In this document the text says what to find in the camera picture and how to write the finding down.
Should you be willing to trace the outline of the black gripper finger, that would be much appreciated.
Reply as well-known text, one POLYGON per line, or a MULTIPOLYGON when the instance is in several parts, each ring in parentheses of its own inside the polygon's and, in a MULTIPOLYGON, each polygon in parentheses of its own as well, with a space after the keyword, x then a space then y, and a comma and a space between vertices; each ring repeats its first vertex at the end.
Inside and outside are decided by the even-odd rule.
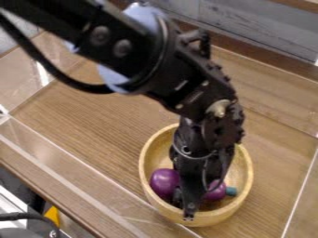
POLYGON ((183 207, 183 195, 181 195, 181 189, 178 187, 176 187, 173 190, 170 204, 177 208, 183 207))
POLYGON ((205 165, 189 165, 180 170, 183 220, 195 218, 203 196, 207 193, 205 165))

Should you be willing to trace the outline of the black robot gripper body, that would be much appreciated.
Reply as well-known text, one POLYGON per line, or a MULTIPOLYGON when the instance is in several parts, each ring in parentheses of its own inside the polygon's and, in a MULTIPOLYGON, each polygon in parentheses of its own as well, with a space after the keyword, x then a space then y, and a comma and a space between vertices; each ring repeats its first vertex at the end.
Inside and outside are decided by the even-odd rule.
POLYGON ((223 182, 235 144, 220 147, 203 136, 201 125, 180 118, 168 151, 183 192, 212 192, 223 182))

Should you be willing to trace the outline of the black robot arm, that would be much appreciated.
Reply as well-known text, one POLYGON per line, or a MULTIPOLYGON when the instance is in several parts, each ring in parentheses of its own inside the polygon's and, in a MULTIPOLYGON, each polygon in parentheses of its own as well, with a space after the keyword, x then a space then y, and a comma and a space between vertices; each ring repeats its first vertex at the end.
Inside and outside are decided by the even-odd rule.
POLYGON ((142 95, 177 114, 169 159, 180 183, 170 202, 195 218, 203 197, 224 180, 244 136, 236 90, 211 60, 209 34, 183 31, 168 15, 136 1, 118 9, 104 0, 0 0, 0 28, 65 85, 90 94, 142 95), (97 64, 102 81, 69 77, 6 15, 56 35, 70 52, 97 64))

